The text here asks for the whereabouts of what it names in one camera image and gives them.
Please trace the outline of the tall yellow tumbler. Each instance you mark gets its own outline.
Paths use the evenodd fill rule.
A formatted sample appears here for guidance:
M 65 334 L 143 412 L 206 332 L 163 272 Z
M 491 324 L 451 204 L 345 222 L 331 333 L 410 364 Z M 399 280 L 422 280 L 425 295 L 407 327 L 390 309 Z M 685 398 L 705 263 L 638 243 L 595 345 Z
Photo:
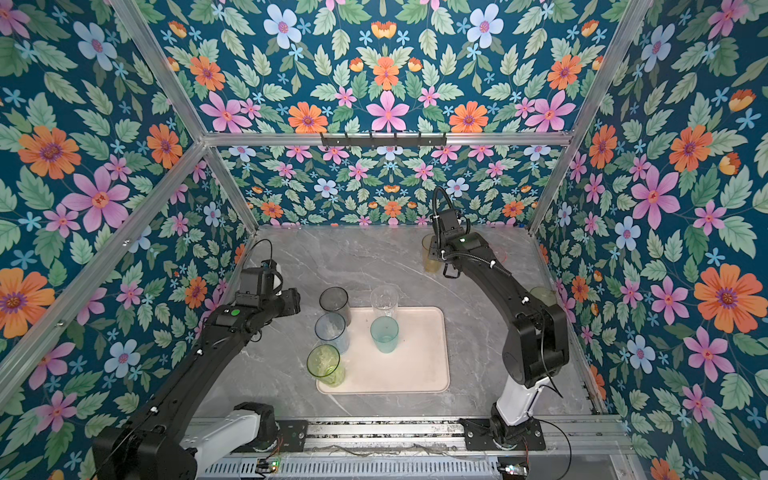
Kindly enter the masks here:
M 426 273 L 437 274 L 442 270 L 443 263 L 432 256 L 432 246 L 435 236 L 433 234 L 425 235 L 421 241 L 422 266 Z

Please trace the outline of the teal dotted tumbler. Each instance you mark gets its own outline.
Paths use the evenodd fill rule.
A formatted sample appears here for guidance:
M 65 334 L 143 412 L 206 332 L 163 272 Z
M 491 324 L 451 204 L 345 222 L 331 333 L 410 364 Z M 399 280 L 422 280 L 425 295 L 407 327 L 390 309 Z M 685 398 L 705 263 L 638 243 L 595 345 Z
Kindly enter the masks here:
M 398 344 L 399 324 L 392 317 L 378 317 L 370 326 L 370 335 L 376 348 L 381 353 L 392 353 Z

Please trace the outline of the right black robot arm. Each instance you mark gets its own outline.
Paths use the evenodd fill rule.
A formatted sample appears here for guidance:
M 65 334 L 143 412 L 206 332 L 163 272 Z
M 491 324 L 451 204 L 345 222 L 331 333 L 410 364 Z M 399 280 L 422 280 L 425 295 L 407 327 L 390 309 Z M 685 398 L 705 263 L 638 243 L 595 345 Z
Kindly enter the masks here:
M 508 377 L 492 406 L 489 433 L 497 445 L 512 447 L 532 431 L 535 403 L 569 362 L 567 315 L 525 289 L 477 232 L 435 237 L 429 257 L 472 280 L 507 325 L 502 361 Z

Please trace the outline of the grey smoky tumbler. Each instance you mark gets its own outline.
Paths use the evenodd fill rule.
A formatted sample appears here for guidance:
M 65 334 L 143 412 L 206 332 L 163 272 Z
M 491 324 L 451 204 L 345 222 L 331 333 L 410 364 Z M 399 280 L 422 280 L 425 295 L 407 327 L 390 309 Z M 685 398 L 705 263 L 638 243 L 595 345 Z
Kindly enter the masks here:
M 326 288 L 319 296 L 319 305 L 327 313 L 339 314 L 347 326 L 351 323 L 349 294 L 340 286 Z

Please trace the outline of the tall green faceted tumbler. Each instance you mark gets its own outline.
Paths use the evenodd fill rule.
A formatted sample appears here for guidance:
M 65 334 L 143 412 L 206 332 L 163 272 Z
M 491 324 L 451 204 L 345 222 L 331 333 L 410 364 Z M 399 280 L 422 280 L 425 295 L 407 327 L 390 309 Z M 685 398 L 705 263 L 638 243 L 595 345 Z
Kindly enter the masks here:
M 338 387 L 345 380 L 341 354 L 330 344 L 313 348 L 307 357 L 306 368 L 315 380 L 329 387 Z

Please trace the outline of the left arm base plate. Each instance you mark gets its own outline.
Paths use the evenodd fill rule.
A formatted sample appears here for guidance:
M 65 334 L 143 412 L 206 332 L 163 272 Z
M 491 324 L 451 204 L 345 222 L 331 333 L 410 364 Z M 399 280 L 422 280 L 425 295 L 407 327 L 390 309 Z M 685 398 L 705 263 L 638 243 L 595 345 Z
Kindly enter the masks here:
M 261 425 L 252 448 L 272 454 L 302 452 L 307 439 L 309 422 L 306 420 L 268 420 Z

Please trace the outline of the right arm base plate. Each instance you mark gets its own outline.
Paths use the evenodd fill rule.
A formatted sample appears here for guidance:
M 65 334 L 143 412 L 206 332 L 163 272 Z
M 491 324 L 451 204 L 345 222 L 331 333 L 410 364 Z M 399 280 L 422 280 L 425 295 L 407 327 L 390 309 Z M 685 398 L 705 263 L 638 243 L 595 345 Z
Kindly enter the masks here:
M 517 426 L 506 425 L 500 417 L 461 418 L 468 451 L 544 451 L 541 423 L 533 418 Z

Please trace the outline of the clear glass tumbler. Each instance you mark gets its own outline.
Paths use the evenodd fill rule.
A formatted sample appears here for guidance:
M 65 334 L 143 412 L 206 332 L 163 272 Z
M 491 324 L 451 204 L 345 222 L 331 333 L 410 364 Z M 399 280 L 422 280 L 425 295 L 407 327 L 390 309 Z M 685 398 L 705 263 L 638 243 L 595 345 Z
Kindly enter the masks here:
M 394 285 L 380 285 L 372 290 L 370 301 L 376 317 L 395 318 L 399 306 L 399 290 Z

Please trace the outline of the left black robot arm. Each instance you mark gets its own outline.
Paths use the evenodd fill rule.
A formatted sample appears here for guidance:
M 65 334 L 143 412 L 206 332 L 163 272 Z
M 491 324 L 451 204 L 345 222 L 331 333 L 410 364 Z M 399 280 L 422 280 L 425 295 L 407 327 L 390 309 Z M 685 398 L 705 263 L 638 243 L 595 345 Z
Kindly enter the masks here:
M 278 317 L 300 311 L 300 293 L 239 293 L 218 307 L 198 344 L 162 387 L 122 427 L 106 427 L 92 446 L 96 479 L 195 479 L 237 448 L 270 449 L 281 439 L 272 406 L 236 405 L 223 420 L 198 434 L 187 429 L 198 407 L 252 337 Z

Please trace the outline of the beige plastic tray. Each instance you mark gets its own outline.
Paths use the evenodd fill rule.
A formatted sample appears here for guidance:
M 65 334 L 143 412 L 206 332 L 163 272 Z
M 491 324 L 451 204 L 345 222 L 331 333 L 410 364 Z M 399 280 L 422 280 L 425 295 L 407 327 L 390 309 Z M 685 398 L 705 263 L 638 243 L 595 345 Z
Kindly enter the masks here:
M 350 346 L 341 354 L 345 374 L 338 386 L 320 380 L 317 390 L 327 395 L 383 395 L 442 393 L 450 385 L 447 337 L 443 311 L 437 307 L 400 307 L 397 344 L 381 352 L 370 333 L 371 307 L 353 307 Z

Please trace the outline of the light blue tumbler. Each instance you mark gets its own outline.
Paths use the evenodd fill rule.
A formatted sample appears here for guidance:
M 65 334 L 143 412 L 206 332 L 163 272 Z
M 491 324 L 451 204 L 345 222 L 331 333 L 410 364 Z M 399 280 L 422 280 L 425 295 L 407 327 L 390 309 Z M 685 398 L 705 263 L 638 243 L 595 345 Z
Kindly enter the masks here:
M 321 342 L 334 346 L 340 354 L 348 350 L 347 323 L 342 315 L 335 312 L 324 313 L 316 321 L 314 331 Z

